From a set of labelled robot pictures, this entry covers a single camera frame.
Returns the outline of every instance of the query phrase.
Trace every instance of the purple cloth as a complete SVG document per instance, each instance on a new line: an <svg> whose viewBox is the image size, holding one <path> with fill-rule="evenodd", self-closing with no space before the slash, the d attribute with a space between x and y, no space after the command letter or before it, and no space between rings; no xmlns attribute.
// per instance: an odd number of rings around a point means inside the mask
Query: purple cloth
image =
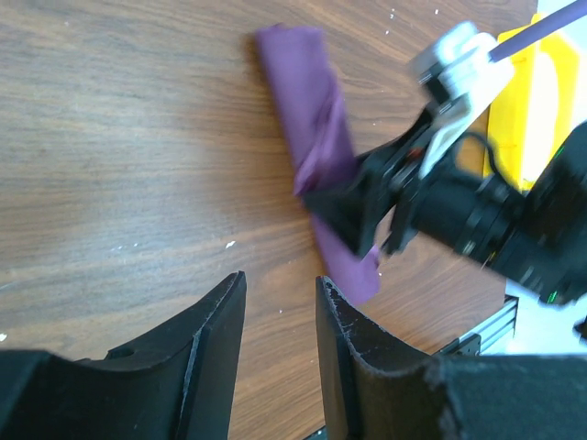
<svg viewBox="0 0 587 440"><path fill-rule="evenodd" d="M297 171L294 193L351 180L358 165L322 31L274 26L259 30L256 39ZM380 287L378 248L361 260L315 215L312 225L332 281L352 304L369 300Z"/></svg>

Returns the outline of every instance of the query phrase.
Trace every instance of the yellow plastic bin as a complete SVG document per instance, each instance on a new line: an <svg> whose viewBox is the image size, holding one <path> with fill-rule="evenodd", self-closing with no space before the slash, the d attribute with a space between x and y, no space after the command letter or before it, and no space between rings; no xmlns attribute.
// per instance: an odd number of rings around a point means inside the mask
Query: yellow plastic bin
<svg viewBox="0 0 587 440"><path fill-rule="evenodd" d="M536 14L532 23L544 15ZM504 32L505 41L527 27ZM587 116L585 57L561 31L511 57L515 75L490 106L488 138L498 166L529 190L573 128ZM485 175L491 174L487 158Z"/></svg>

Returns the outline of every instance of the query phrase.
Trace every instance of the wood grain surface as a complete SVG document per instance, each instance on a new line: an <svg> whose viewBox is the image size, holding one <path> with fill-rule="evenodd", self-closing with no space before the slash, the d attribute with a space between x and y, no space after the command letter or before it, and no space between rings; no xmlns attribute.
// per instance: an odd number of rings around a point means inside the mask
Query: wood grain surface
<svg viewBox="0 0 587 440"><path fill-rule="evenodd" d="M496 32L534 11L535 0L2 2L0 347L101 358L245 270L231 438L308 435L323 423L324 270L250 33L325 30L366 151L419 112L405 68L418 51L463 19ZM501 280L420 237L382 281L364 310L428 351L503 301Z"/></svg>

